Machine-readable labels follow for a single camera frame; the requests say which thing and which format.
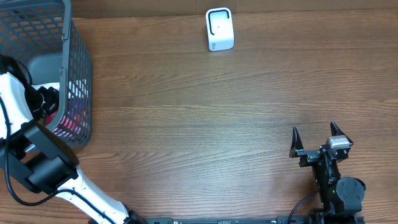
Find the wood grain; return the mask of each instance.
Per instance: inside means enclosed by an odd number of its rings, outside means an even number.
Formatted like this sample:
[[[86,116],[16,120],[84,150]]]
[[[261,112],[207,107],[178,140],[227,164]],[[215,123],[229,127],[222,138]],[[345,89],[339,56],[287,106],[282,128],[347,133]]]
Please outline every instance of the wood grain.
[[[203,16],[75,20],[94,65],[81,166],[144,217],[288,215],[315,189],[311,169],[288,158],[292,126],[316,149],[335,120],[355,142],[340,172],[368,186],[361,214],[397,223],[397,15],[236,14],[234,49],[212,53]],[[0,223],[88,219],[60,199],[22,207],[0,179]]]
[[[205,15],[216,7],[232,13],[398,8],[391,0],[72,0],[75,18]]]

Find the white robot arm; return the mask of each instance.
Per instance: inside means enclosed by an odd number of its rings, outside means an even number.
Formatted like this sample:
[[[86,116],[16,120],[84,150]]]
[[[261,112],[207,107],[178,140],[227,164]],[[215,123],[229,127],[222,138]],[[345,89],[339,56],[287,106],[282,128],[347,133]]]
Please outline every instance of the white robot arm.
[[[1,157],[0,165],[2,165],[2,168],[5,168],[4,160],[6,158],[10,159],[10,161],[8,161],[8,164],[12,165],[14,169],[18,169],[19,167],[15,165],[21,166],[21,172],[19,172],[18,170],[10,170],[10,173],[14,177],[18,175],[23,176],[22,178],[17,177],[16,178],[17,180],[29,179],[30,182],[33,183],[34,185],[30,186],[34,192],[37,193],[43,190],[49,195],[55,194],[56,197],[60,197],[69,201],[70,203],[80,208],[87,215],[89,215],[96,223],[99,224],[111,224],[111,223],[122,224],[129,222],[133,223],[129,219],[130,217],[129,210],[121,202],[106,195],[100,188],[98,188],[94,183],[92,183],[92,181],[89,178],[87,178],[87,176],[80,169],[78,161],[72,163],[73,164],[72,167],[70,163],[64,164],[62,162],[59,162],[58,158],[61,158],[62,161],[61,156],[66,155],[68,157],[67,154],[73,153],[73,151],[68,149],[68,153],[60,152],[63,155],[54,156],[54,148],[65,147],[66,145],[61,144],[60,146],[58,146],[56,141],[52,141],[51,139],[54,138],[55,136],[54,135],[48,136],[52,134],[50,131],[42,130],[43,132],[41,132],[40,129],[37,129],[37,125],[40,124],[34,124],[31,126],[31,128],[26,128],[22,130],[23,124],[34,123],[32,113],[30,112],[25,99],[25,88],[23,84],[14,75],[7,72],[0,75],[0,86],[1,86],[0,97],[5,106],[5,110],[7,111],[7,115],[9,118],[9,127],[11,127],[10,136],[7,136],[6,120],[5,117],[3,116],[4,114],[3,108],[0,108],[0,139],[11,138],[9,140],[12,140],[14,135],[20,133],[25,134],[29,139],[30,138],[28,137],[29,135],[39,134],[40,136],[36,138],[41,139],[41,141],[50,141],[51,144],[49,144],[48,147],[50,149],[53,149],[52,152],[48,152],[48,150],[40,148],[42,145],[41,146],[36,145],[39,148],[39,150],[42,151],[40,155],[46,156],[45,159],[36,158],[37,161],[41,160],[40,162],[38,162],[37,166],[43,166],[43,168],[39,168],[36,166],[23,167],[22,164],[17,163],[16,158],[13,157],[13,155],[11,155],[7,150],[8,155],[4,155],[4,153],[1,153],[2,156],[0,156]],[[37,133],[31,134],[30,132],[33,129],[36,130]],[[6,151],[5,146],[0,145],[0,152],[4,151]],[[64,168],[59,168],[61,166],[67,166],[70,169],[72,168],[72,170],[74,170],[74,176],[71,177],[69,175],[66,175],[64,179],[57,180],[59,183],[55,184],[56,187],[53,187],[52,190],[49,190],[48,187],[41,189],[40,185],[45,185],[45,183],[42,184],[42,182],[45,181],[53,182],[53,177],[38,178],[37,176],[60,175],[59,170],[64,169]],[[53,167],[56,167],[55,168],[56,171],[54,172],[43,171],[46,169],[47,170],[52,169]],[[95,209],[93,209],[92,206],[94,206],[97,209],[97,211],[100,211],[101,213],[98,213]]]

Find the small white plastic holder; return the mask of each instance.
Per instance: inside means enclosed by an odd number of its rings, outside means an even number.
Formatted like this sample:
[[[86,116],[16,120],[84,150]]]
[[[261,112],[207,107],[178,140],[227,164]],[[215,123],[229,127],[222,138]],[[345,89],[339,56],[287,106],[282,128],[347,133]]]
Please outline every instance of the small white plastic holder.
[[[220,7],[206,12],[207,36],[211,51],[228,50],[234,46],[232,13]]]

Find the mesh basket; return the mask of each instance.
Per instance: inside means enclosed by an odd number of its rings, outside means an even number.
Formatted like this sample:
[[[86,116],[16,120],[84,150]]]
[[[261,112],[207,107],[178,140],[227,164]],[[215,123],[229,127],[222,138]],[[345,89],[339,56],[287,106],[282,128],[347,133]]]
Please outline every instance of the mesh basket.
[[[27,65],[34,85],[59,83],[58,111],[46,127],[70,147],[86,145],[93,67],[70,0],[0,0],[0,54]]]

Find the black cable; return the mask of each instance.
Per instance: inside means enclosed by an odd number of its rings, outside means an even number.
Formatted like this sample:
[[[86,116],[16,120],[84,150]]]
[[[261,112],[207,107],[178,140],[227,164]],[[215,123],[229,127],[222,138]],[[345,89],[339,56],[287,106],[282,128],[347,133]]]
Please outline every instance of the black cable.
[[[26,73],[27,73],[27,76],[29,77],[29,85],[32,85],[32,84],[33,84],[33,79],[32,79],[32,75],[31,75],[30,72],[29,72],[29,69],[27,69],[26,65],[23,64],[22,62],[20,62],[20,61],[18,61],[18,60],[16,60],[16,62],[17,62],[18,64],[22,65],[22,67],[24,67],[24,69],[25,69],[25,71],[26,71]]]
[[[6,127],[7,127],[7,137],[6,137],[6,145],[5,145],[5,151],[4,151],[4,175],[6,176],[6,184],[7,184],[8,191],[11,194],[11,196],[13,197],[13,199],[15,201],[17,201],[18,203],[20,203],[21,205],[37,206],[37,205],[41,205],[44,202],[50,200],[51,198],[53,198],[54,196],[56,196],[59,193],[69,192],[72,195],[76,195],[78,198],[80,198],[80,200],[84,201],[90,208],[92,208],[96,213],[101,215],[103,218],[105,218],[111,224],[115,224],[115,222],[113,222],[112,219],[110,219],[110,217],[108,217],[107,215],[105,215],[104,213],[99,211],[96,207],[94,207],[94,205],[91,202],[89,202],[87,199],[85,199],[83,196],[81,196],[79,193],[77,193],[74,190],[70,190],[70,189],[56,190],[54,193],[52,193],[49,196],[43,198],[42,200],[39,200],[38,202],[33,202],[33,203],[32,202],[25,202],[24,200],[20,199],[16,195],[14,189],[12,189],[12,186],[11,186],[10,173],[9,173],[9,164],[8,164],[9,143],[10,143],[10,137],[11,137],[11,123],[10,123],[10,120],[9,120],[9,117],[8,117],[8,114],[7,114],[6,105],[4,104],[4,102],[3,102],[1,97],[0,97],[0,105],[1,105],[1,108],[2,108],[2,112],[4,114],[4,119],[6,120]]]
[[[319,192],[319,190],[320,189],[318,188],[318,190],[316,190],[313,193],[311,193],[310,195],[306,196],[303,200],[301,200],[298,204],[296,204],[296,206],[290,212],[289,217],[287,218],[287,224],[290,224],[290,221],[291,221],[296,209],[299,208],[299,206],[301,206],[302,204],[304,204],[307,200],[310,200],[312,197],[314,197]]]

